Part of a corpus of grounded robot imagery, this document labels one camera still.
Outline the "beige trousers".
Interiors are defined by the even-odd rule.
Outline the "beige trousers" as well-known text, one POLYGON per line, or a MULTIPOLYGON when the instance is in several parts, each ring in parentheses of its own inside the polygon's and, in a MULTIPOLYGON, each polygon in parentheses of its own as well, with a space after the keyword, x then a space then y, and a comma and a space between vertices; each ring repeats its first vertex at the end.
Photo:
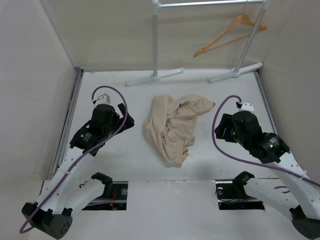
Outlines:
POLYGON ((181 167, 189 147, 195 143, 198 117, 214 107, 214 102, 197 94, 186 94, 180 99, 169 94, 156 95, 142 124, 142 134, 168 164, 181 167))

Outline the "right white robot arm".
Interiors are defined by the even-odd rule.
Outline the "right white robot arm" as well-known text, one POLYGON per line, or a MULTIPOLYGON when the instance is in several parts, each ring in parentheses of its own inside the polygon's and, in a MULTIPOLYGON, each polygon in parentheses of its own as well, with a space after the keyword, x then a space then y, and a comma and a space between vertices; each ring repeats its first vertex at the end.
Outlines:
POLYGON ((212 139, 240 144, 258 159, 255 165, 267 168, 282 181, 292 197, 260 183, 252 173, 243 171, 232 180, 238 198, 258 199, 287 217, 305 238, 320 237, 320 185, 312 181, 296 162, 289 146, 275 133, 263 132, 251 110, 223 114, 212 126, 212 139))

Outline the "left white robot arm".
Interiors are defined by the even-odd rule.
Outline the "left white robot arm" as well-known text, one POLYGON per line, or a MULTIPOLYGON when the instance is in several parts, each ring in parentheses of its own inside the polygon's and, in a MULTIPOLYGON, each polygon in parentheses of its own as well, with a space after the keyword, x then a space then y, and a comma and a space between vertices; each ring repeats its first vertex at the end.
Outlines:
POLYGON ((31 228, 60 240, 70 229, 74 215, 94 199, 105 200, 112 195, 111 177, 96 172, 81 185, 80 176, 108 140, 135 125, 127 104, 118 104, 118 108, 123 117, 107 103, 95 104, 91 119, 70 141, 66 156, 50 185, 37 200, 24 204, 21 212, 31 228))

